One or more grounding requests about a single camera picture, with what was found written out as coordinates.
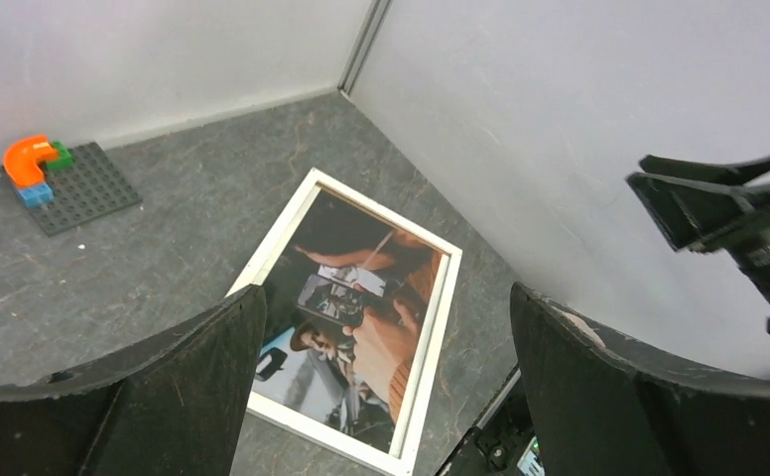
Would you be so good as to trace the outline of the wooden picture frame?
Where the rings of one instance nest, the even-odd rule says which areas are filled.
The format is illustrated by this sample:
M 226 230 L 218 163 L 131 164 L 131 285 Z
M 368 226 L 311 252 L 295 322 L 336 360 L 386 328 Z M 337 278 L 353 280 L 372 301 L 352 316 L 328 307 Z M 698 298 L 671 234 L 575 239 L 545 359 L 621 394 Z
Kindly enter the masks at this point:
M 381 474 L 410 475 L 414 471 L 429 408 L 432 385 L 442 351 L 444 333 L 461 260 L 460 249 L 326 173 L 311 170 L 233 282 L 232 289 L 238 291 L 248 285 L 259 285 L 264 289 L 263 282 L 268 272 L 288 244 L 294 229 L 309 209 L 317 193 L 322 190 L 336 194 L 374 216 L 405 229 L 442 254 L 437 281 L 425 316 L 420 345 L 414 357 L 412 374 L 402 402 L 392 444 L 388 451 L 377 450 L 308 417 L 290 411 L 284 406 L 258 395 L 253 389 L 250 394 L 248 411 L 252 415 Z

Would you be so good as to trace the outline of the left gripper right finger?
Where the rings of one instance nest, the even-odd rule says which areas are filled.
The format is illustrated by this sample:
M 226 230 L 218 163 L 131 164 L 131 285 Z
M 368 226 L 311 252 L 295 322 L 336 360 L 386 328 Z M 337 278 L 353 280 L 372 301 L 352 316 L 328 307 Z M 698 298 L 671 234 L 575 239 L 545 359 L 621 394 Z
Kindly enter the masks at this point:
M 659 349 L 515 283 L 522 386 L 551 475 L 770 475 L 770 381 Z

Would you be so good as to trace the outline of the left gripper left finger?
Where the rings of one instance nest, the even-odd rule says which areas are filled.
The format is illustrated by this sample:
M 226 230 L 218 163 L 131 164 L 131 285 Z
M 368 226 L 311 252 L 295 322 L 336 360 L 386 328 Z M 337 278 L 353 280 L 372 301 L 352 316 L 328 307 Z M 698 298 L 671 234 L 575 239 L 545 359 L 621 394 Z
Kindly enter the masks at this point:
M 0 386 L 0 475 L 226 475 L 267 318 L 249 285 L 27 386 Z

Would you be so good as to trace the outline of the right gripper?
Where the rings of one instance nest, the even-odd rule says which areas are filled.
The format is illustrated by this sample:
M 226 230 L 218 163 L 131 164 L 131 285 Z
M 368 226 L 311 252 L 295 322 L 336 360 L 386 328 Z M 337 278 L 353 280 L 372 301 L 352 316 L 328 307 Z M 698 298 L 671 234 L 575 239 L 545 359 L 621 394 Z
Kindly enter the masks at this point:
M 708 164 L 648 155 L 626 182 L 675 251 L 725 250 L 770 305 L 770 156 Z M 770 317 L 766 319 L 770 334 Z

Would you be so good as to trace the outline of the printed photo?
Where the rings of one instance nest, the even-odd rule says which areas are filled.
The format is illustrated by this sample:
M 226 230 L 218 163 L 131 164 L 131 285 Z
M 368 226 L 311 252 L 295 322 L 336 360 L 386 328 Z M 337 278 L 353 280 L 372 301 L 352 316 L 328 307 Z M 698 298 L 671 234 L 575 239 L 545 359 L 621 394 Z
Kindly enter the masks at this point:
M 258 395 L 388 451 L 442 254 L 322 190 L 263 282 Z

